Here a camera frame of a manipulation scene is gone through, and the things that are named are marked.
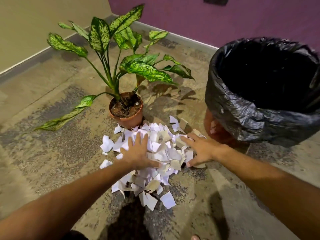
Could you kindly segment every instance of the dieffenbachia plant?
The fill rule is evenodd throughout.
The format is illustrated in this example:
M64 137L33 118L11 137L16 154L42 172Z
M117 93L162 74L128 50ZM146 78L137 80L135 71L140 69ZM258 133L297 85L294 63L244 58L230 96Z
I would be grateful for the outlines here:
M99 77L101 77L101 79L107 84L107 86L112 89L113 93L101 92L98 95L85 96L80 101L80 104L71 111L71 113L62 116L61 118L50 120L45 124L37 127L36 130L58 130L69 120L84 111L87 107L90 107L93 101L98 96L104 93L113 96L124 108L126 108L126 104L122 100L119 93L119 80L123 75L127 73L136 74L137 85L133 90L134 93L138 90L139 85L144 80L148 80L150 82L162 81L169 84L175 84L170 75L166 72L173 72L183 78L194 79L191 76L191 70L185 67L183 64L177 62L172 56L164 55L161 60L156 61L159 54L148 55L150 46L168 35L168 32L166 31L150 31L150 43L144 46L145 52L143 54L135 53L139 45L142 43L142 35L132 31L130 25L135 20L138 20L141 17L143 7L144 5L134 7L126 15L116 18L110 25L108 25L105 20L94 17L91 22L90 32L87 32L84 28L80 27L72 21L70 21L71 25L58 23L61 28L74 30L89 42L90 47L97 53L103 65L104 74L102 74L103 72L100 72L88 59L88 51L86 50L86 48L77 46L70 41L64 40L58 34L49 33L47 42L52 48L56 50L74 52L79 57L86 59L98 73ZM113 72L110 69L109 62L109 42L112 38L117 43L120 49ZM118 67L121 51L126 49L132 49L133 54L130 56L126 56L120 62L120 65ZM164 60L172 61L174 65L167 65L162 69L157 69L154 67L155 64Z

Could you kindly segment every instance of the pile of torn paper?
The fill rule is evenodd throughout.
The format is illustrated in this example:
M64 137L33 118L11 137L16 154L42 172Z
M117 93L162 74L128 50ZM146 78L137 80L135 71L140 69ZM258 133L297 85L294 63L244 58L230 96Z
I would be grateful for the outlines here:
M170 123L174 132L184 133L184 129L187 125L187 121L178 120L170 116ZM159 161L162 166L160 168L146 168L143 170L134 170L121 178L112 186L112 193L120 190L124 195L124 191L133 191L135 196L139 196L142 206L147 206L150 210L154 210L158 199L152 196L157 194L158 196L164 190L161 186L170 185L169 176L173 173L177 174L181 170L183 163L187 163L194 158L194 151L191 150L181 139L181 136L186 137L180 133L174 135L170 132L166 125L151 123L143 121L143 126L137 126L131 130L124 129L119 125L114 129L114 134L120 133L118 140L113 142L108 136L103 136L102 145L103 154L107 155L112 149L115 152L120 153L120 148L128 150L128 138L131 137L133 141L136 139L138 132L143 137L145 134L149 135L147 144L147 157L154 161ZM198 136L203 136L196 129L192 131ZM122 158L122 154L116 156L117 159ZM104 160L100 168L105 168L111 165L112 162ZM170 192L162 195L160 201L163 205L170 209L175 206L175 201Z

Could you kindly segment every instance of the purple wall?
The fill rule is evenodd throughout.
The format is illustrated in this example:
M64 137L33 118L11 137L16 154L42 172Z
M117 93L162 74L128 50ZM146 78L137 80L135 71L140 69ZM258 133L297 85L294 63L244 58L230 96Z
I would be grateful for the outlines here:
M123 15L145 3L140 21L221 47L243 37L272 36L308 44L320 52L320 0L229 0L225 7L203 0L109 0Z

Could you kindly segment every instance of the black garbage bag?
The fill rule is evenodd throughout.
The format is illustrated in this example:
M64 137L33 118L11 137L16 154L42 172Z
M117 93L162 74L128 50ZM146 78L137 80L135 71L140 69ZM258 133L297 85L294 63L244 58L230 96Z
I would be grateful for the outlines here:
M319 68L307 45L236 40L212 57L205 102L238 141L297 145L320 130Z

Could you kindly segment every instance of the soil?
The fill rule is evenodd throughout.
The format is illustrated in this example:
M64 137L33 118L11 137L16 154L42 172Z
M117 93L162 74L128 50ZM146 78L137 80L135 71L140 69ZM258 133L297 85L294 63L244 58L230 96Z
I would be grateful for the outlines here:
M127 108L123 108L123 106L116 102L115 100L111 101L111 113L118 118L129 118L134 116L141 108L142 102L140 98L135 93L125 93L121 95L122 100L125 104L127 104Z

